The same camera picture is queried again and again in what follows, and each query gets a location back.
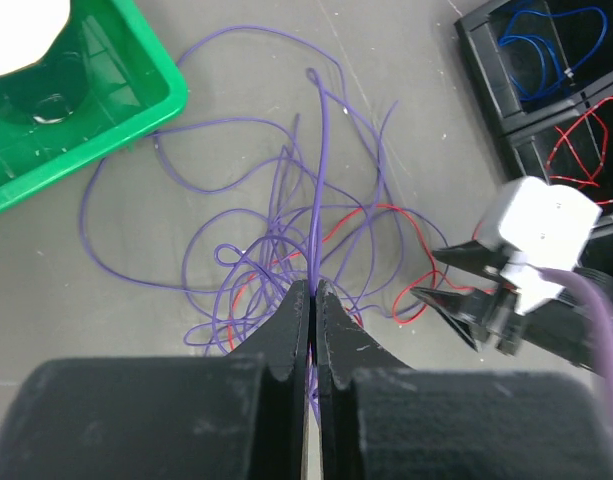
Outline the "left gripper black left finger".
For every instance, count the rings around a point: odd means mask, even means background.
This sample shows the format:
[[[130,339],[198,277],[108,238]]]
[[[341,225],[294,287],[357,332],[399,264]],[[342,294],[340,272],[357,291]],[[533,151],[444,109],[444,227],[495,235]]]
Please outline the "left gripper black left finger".
[[[310,327],[308,282],[294,282],[279,307],[234,351],[263,363],[253,424],[250,479],[305,473]]]

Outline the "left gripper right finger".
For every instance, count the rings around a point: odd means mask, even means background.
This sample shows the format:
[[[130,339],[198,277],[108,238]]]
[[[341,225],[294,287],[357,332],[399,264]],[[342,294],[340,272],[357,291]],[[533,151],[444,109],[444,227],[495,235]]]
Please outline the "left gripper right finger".
[[[319,282],[313,308],[323,477],[405,478],[398,448],[414,371],[351,319],[330,283]]]

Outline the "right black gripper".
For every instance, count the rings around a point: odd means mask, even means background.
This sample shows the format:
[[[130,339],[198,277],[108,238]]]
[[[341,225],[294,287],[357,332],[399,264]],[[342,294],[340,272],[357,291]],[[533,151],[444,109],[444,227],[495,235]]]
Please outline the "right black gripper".
[[[477,240],[432,251],[433,258],[477,277],[501,282],[506,265],[502,247],[490,250]],[[591,280],[613,302],[613,224],[599,227],[589,240],[576,272]],[[460,294],[427,287],[412,287],[412,295],[434,309],[474,351],[491,336],[489,327],[500,304],[500,289],[487,293],[473,289]],[[507,317],[496,349],[514,355],[523,343],[533,344],[588,371],[594,369],[591,327],[583,307],[568,291],[525,316]]]

